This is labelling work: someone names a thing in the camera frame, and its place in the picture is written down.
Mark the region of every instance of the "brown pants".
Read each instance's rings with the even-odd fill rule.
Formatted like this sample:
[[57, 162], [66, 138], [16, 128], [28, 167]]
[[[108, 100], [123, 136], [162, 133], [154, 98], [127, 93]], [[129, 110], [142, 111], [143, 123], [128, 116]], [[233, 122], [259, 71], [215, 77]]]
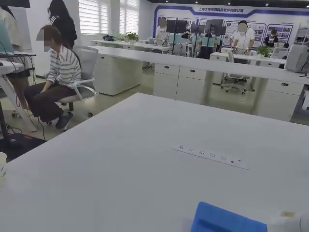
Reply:
[[40, 117], [42, 122], [50, 122], [59, 118], [63, 110], [56, 104], [62, 98], [75, 95], [75, 90], [67, 86], [53, 84], [47, 91], [41, 93], [45, 83], [28, 87], [25, 98], [35, 117]]

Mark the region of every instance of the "desk surface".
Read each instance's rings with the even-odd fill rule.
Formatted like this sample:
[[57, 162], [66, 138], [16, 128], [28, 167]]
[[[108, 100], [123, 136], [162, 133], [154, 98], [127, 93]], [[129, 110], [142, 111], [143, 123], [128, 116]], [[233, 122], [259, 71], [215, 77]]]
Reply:
[[142, 48], [149, 48], [154, 50], [161, 50], [161, 51], [169, 51], [169, 47], [162, 47], [155, 44], [146, 44], [146, 43], [126, 43], [122, 41], [105, 41], [105, 40], [93, 40], [93, 42], [103, 43], [103, 44], [117, 44], [117, 45], [127, 45], [127, 46], [134, 46], [134, 47], [142, 47]]
[[274, 69], [270, 67], [237, 64], [229, 62], [226, 62], [224, 65], [222, 65], [222, 62], [217, 62], [215, 60], [208, 60], [208, 59], [181, 57], [169, 54], [150, 53], [150, 52], [127, 50], [113, 47], [103, 47], [103, 46], [91, 46], [91, 47], [96, 48], [99, 54], [111, 57], [146, 61], [155, 64], [183, 66], [192, 69], [201, 69], [221, 73], [233, 73], [246, 76], [256, 76], [266, 79], [294, 82], [300, 84], [309, 84], [309, 78], [300, 77], [300, 74], [290, 72], [285, 69]]
[[[226, 57], [226, 58], [228, 58], [228, 53], [214, 52], [214, 53], [211, 54], [211, 56]], [[285, 59], [260, 58], [258, 56], [247, 56], [247, 55], [239, 55], [239, 54], [234, 54], [234, 58], [236, 58], [236, 59], [256, 60], [256, 61], [265, 61], [265, 62], [273, 62], [273, 63], [279, 63], [279, 64], [285, 64], [285, 62], [286, 62]]]
[[0, 60], [3, 66], [0, 66], [0, 75], [8, 74], [15, 71], [16, 69], [22, 68], [24, 65], [20, 63], [12, 63], [5, 60]]
[[[308, 126], [135, 94], [7, 165], [1, 231], [189, 231], [199, 201], [263, 223], [281, 210], [302, 213], [308, 134]], [[182, 143], [250, 169], [171, 149]]]

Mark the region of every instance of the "black shoe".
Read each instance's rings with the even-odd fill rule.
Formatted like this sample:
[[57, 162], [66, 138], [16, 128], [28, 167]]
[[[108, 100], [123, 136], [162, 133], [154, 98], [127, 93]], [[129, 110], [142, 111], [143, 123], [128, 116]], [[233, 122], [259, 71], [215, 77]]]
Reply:
[[69, 112], [67, 115], [62, 115], [59, 118], [58, 122], [56, 123], [56, 128], [57, 129], [65, 128], [70, 122], [71, 118], [73, 118], [73, 114], [71, 112]]

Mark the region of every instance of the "white shirt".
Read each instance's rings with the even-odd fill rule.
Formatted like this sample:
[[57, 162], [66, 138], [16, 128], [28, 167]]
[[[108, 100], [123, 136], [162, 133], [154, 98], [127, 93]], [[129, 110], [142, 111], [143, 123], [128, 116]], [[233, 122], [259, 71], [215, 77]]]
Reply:
[[230, 37], [230, 39], [232, 40], [232, 43], [234, 43], [234, 41], [235, 41], [235, 37], [236, 37], [236, 35], [237, 35], [237, 32], [238, 32], [238, 31], [234, 31], [233, 34], [232, 34], [231, 37]]
[[237, 47], [239, 49], [246, 49], [249, 47], [250, 40], [255, 39], [255, 31], [252, 28], [248, 28], [244, 34], [238, 32], [234, 39], [238, 40]]
[[155, 33], [155, 39], [158, 41], [164, 41], [168, 39], [168, 33], [166, 32], [166, 27], [165, 28], [160, 28], [160, 26], [158, 26], [156, 28], [156, 33]]
[[6, 30], [8, 31], [11, 43], [21, 47], [22, 40], [17, 26], [17, 21], [10, 13], [0, 7], [0, 18], [4, 21]]

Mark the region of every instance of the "green plant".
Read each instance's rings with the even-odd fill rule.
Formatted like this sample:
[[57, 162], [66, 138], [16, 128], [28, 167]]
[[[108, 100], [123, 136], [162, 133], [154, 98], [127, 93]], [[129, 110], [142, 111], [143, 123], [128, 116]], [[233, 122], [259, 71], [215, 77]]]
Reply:
[[256, 53], [257, 54], [261, 54], [264, 57], [268, 57], [268, 55], [270, 54], [271, 50], [270, 47], [268, 46], [260, 46], [256, 49]]
[[137, 42], [139, 40], [139, 36], [135, 32], [128, 32], [126, 34], [125, 38], [128, 41], [136, 41]]

